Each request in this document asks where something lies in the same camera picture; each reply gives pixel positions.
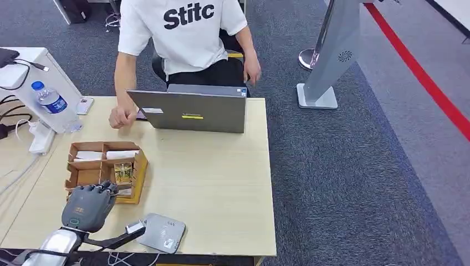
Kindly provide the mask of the person's left hand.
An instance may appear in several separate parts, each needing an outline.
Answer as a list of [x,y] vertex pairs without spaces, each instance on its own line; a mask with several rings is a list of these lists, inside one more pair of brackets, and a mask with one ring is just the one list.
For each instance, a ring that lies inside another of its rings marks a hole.
[[262,74],[260,63],[255,50],[244,55],[243,76],[244,82],[255,85]]

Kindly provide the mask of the person's right hand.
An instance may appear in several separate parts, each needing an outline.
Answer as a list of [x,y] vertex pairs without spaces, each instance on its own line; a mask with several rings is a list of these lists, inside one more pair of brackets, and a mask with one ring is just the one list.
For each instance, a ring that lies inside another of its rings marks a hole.
[[137,108],[134,104],[118,105],[111,109],[109,124],[113,129],[131,126],[137,117]]

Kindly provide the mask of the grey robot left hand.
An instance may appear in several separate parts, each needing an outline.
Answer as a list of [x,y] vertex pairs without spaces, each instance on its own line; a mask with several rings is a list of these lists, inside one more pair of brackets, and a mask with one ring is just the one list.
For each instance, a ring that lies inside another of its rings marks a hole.
[[98,185],[76,186],[62,211],[62,225],[84,232],[101,230],[115,205],[118,186],[109,180]]

